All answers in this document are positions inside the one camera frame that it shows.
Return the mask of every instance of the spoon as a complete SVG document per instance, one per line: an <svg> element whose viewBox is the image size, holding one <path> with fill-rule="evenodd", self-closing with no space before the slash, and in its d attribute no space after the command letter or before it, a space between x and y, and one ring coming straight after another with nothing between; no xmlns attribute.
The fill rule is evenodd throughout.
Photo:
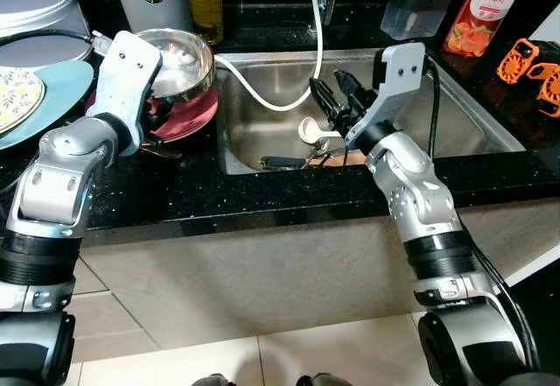
<svg viewBox="0 0 560 386"><path fill-rule="evenodd" d="M297 133L306 144L315 144L320 138L324 137L340 137L337 130L322 130L311 116L305 117L299 123Z"/></svg>

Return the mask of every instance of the stainless steel sink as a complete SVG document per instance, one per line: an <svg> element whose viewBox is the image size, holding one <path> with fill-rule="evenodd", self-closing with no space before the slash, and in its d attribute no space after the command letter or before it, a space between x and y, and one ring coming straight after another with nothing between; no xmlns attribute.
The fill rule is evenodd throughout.
<svg viewBox="0 0 560 386"><path fill-rule="evenodd" d="M353 74L371 88L375 49L325 52L319 78L326 81L339 102L333 71ZM306 89L315 66L315 52L233 53L222 55L239 69L269 102L285 105ZM523 151L522 145L496 122L458 83L439 68L442 95L437 127L436 157L468 156L504 151ZM258 103L226 69L219 69L216 84L220 93L217 115L220 166L228 174L261 172L263 156L305 158L311 146L298 137L298 125L313 116L328 129L325 114L310 96L288 112L274 112ZM406 105L395 122L421 147L426 148L430 129L433 85L429 76L413 102ZM342 147L342 139L331 139L330 148Z"/></svg>

